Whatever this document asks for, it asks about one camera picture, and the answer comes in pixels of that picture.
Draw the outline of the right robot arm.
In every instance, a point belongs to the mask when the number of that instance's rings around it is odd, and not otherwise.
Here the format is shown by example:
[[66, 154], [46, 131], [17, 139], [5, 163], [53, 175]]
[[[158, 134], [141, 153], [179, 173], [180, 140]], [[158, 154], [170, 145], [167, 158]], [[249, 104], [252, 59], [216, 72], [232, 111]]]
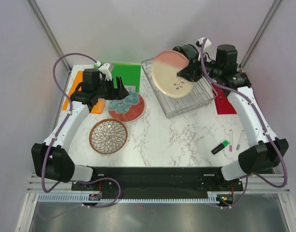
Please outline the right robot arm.
[[188, 65], [178, 71], [183, 80], [197, 82], [205, 77], [221, 89], [238, 114], [246, 133], [249, 148], [241, 152], [237, 161], [221, 168], [214, 178], [219, 190], [226, 190], [232, 180], [279, 165], [284, 166], [283, 157], [289, 148], [286, 139], [279, 139], [270, 128], [254, 98], [248, 76], [238, 72], [238, 52], [235, 46], [222, 44], [217, 47], [216, 59], [211, 60], [206, 52], [207, 44], [176, 46], [174, 51], [188, 59]]

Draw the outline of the red blue flower plate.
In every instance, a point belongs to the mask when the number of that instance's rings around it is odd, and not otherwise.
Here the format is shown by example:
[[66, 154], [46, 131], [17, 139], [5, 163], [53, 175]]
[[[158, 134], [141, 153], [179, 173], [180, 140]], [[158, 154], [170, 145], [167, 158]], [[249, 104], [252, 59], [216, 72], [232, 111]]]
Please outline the red blue flower plate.
[[131, 122], [141, 116], [145, 109], [143, 97], [130, 91], [129, 95], [122, 100], [112, 100], [108, 105], [109, 115], [122, 122]]

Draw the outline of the pink beige leaf plate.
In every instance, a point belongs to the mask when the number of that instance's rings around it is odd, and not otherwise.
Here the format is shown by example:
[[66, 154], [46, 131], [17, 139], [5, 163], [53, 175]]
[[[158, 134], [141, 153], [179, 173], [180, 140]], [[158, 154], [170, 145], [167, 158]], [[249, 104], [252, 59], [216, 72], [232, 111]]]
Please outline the pink beige leaf plate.
[[158, 90], [172, 98], [188, 95], [194, 83], [177, 75], [188, 64], [188, 59], [177, 51], [166, 50], [159, 53], [151, 66], [151, 77]]

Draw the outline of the brown floral pattern plate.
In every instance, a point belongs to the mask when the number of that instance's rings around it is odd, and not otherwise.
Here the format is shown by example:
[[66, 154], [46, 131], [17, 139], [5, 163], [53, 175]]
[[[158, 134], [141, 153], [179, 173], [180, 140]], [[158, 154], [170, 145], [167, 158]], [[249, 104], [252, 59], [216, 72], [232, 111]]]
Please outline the brown floral pattern plate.
[[128, 131], [124, 123], [108, 118], [93, 126], [89, 134], [89, 143], [98, 153], [107, 155], [119, 151], [126, 143]]

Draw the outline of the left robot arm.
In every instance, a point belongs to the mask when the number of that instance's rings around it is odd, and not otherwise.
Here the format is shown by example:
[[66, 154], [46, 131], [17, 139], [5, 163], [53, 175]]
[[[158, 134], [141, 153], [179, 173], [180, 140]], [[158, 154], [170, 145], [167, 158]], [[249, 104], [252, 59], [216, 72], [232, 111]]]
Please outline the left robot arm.
[[42, 179], [58, 182], [82, 181], [88, 190], [99, 186], [91, 167], [77, 165], [68, 155], [70, 144], [85, 118], [99, 99], [122, 100], [129, 95], [122, 78], [112, 78], [109, 69], [85, 69], [82, 81], [67, 97], [69, 108], [50, 136], [32, 146], [35, 173]]

